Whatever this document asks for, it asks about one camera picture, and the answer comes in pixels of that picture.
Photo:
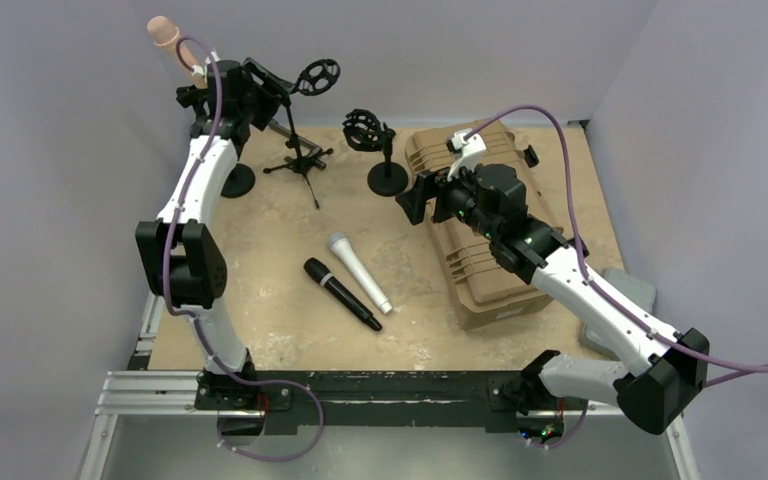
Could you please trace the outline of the white microphone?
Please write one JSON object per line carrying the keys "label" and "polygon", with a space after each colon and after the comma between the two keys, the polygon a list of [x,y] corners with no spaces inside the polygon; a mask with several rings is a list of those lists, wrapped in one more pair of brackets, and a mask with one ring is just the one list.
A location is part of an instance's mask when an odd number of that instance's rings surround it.
{"label": "white microphone", "polygon": [[393,311],[392,303],[360,260],[349,239],[343,233],[336,232],[329,236],[328,246],[331,252],[343,262],[376,307],[384,315],[390,314]]}

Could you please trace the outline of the black microphone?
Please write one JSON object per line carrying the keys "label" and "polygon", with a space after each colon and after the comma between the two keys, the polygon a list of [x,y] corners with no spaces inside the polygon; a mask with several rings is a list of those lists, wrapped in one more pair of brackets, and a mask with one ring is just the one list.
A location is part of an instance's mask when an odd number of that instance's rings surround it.
{"label": "black microphone", "polygon": [[315,283],[324,288],[362,324],[375,332],[380,332],[383,329],[372,311],[350,292],[324,263],[311,257],[304,262],[303,269]]}

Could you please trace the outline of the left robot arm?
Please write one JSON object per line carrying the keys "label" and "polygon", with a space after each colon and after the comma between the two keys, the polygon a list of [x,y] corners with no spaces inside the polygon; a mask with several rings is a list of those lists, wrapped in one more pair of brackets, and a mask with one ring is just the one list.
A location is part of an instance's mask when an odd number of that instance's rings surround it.
{"label": "left robot arm", "polygon": [[244,409],[262,383],[230,320],[227,264],[209,226],[227,181],[253,177],[239,162],[251,129],[267,127],[293,85],[251,58],[218,61],[206,81],[176,91],[178,103],[196,114],[188,159],[169,201],[154,220],[137,225],[135,239],[151,292],[189,324],[201,348],[197,407]]}

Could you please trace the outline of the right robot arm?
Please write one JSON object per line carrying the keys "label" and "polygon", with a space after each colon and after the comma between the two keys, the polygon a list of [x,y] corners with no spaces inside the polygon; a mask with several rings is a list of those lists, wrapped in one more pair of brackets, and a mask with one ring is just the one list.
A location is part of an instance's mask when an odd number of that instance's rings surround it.
{"label": "right robot arm", "polygon": [[649,316],[579,258],[572,241],[529,213],[526,186],[507,165],[479,165],[451,175],[422,171],[396,197],[411,224],[434,205],[435,223],[455,219],[488,242],[505,271],[549,295],[614,352],[615,360],[577,359],[546,350],[521,372],[523,406],[575,397],[619,408],[635,426],[662,434],[703,390],[701,355],[709,340]]}

